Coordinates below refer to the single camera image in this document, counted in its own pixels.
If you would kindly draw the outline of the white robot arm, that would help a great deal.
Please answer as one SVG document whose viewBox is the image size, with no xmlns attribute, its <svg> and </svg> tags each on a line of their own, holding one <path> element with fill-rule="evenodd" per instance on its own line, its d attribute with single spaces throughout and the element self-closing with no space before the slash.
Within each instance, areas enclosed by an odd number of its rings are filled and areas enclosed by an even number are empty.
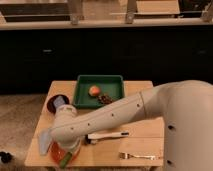
<svg viewBox="0 0 213 171">
<path fill-rule="evenodd" d="M 70 149 L 86 134 L 157 117 L 164 120 L 164 171 L 213 171 L 213 84 L 204 81 L 158 85 L 80 116 L 64 104 L 50 135 Z"/>
</svg>

